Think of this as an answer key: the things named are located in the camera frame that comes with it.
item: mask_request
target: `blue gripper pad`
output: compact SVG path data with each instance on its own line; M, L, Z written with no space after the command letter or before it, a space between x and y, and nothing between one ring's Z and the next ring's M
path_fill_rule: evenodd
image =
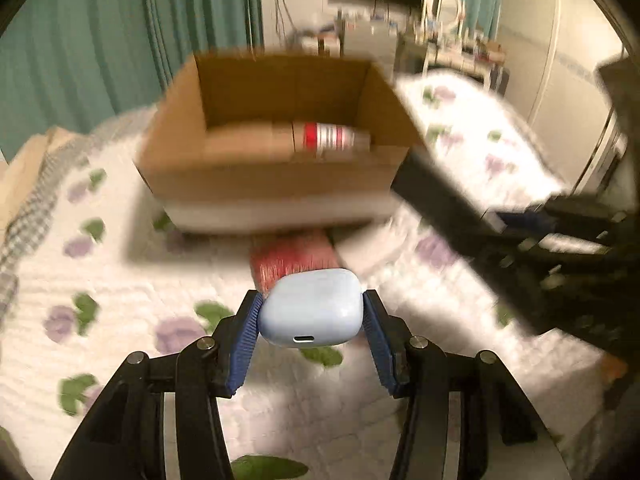
M251 355L254 353L255 341L258 339L258 313L262 302L262 294L257 292L242 326L238 329L235 341L231 343L229 374L225 383L231 395L235 394L236 390L244 384Z
M362 295L362 299L364 300L362 326L369 341L369 349L378 371L380 384L388 390L389 394L393 395L398 389L398 381L394 375L394 360L391 350L380 325L380 320L366 293Z

